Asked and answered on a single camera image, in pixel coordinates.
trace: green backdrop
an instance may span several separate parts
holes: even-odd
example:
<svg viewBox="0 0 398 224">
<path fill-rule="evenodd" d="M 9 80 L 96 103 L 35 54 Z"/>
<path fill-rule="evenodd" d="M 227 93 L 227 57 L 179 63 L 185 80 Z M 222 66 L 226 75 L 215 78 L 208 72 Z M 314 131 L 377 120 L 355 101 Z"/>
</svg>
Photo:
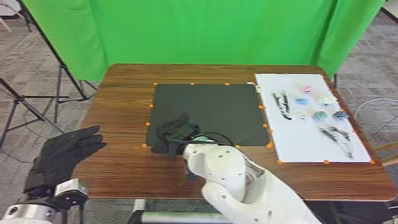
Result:
<svg viewBox="0 0 398 224">
<path fill-rule="evenodd" d="M 78 79 L 115 63 L 337 71 L 384 0 L 25 0 Z"/>
</svg>

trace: orange marker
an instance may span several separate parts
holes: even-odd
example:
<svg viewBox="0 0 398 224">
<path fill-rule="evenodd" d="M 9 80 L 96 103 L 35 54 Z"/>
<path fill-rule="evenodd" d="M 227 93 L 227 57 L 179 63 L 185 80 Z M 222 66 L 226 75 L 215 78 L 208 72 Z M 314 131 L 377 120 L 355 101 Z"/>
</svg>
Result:
<svg viewBox="0 0 398 224">
<path fill-rule="evenodd" d="M 266 149 L 272 149 L 273 148 L 273 142 L 270 142 L 268 144 L 266 144 Z"/>
</svg>

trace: black mat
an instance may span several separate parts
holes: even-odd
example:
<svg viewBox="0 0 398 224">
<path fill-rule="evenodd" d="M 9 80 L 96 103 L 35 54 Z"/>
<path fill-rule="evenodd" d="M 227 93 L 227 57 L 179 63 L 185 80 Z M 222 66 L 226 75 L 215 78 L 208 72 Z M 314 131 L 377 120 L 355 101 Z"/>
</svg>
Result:
<svg viewBox="0 0 398 224">
<path fill-rule="evenodd" d="M 242 146 L 268 143 L 256 88 L 242 85 L 156 85 L 146 143 L 154 146 L 156 127 L 183 113 L 201 132 L 218 132 Z"/>
</svg>

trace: wooden table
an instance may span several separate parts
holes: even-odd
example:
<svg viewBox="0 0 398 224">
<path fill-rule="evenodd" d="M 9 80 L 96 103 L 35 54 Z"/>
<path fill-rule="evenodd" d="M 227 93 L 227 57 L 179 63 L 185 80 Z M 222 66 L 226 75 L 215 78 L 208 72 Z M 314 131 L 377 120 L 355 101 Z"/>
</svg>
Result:
<svg viewBox="0 0 398 224">
<path fill-rule="evenodd" d="M 183 159 L 170 160 L 167 156 L 153 155 L 144 145 L 154 83 L 242 84 L 256 81 L 254 73 L 323 74 L 323 70 L 314 66 L 138 64 L 117 64 L 108 68 L 83 120 L 83 127 L 101 125 L 108 146 L 78 165 L 74 172 L 89 186 L 92 198 L 202 198 L 204 181 L 201 178 L 186 180 Z M 334 88 L 332 92 L 348 111 Z M 377 161 L 357 123 L 353 119 L 350 121 Z M 242 148 L 254 162 L 277 175 L 305 200 L 393 199 L 393 183 L 378 162 L 373 165 L 279 165 L 275 150 L 265 147 Z"/>
</svg>

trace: white paper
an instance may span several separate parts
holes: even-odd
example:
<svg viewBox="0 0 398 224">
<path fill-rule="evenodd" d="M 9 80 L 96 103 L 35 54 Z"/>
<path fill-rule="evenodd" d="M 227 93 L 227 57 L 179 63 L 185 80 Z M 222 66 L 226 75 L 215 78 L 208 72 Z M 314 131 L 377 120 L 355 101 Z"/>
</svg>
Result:
<svg viewBox="0 0 398 224">
<path fill-rule="evenodd" d="M 320 74 L 258 74 L 258 86 L 263 104 L 266 106 L 266 119 L 270 129 L 273 130 L 273 144 L 279 160 L 282 162 L 369 162 L 369 154 L 353 132 L 350 121 L 337 121 L 332 114 L 341 110 L 337 102 L 330 105 L 318 103 L 320 97 L 334 97 L 329 90 L 323 77 Z M 311 93 L 302 92 L 305 86 L 313 87 Z M 288 120 L 281 115 L 272 93 L 286 92 L 289 102 Z M 300 105 L 295 102 L 298 97 L 309 99 L 309 104 Z M 313 114 L 316 111 L 327 112 L 323 122 L 314 121 Z M 307 114 L 307 118 L 300 119 L 300 114 Z M 348 133 L 352 145 L 352 157 L 337 145 L 320 132 L 320 128 L 336 127 Z"/>
</svg>

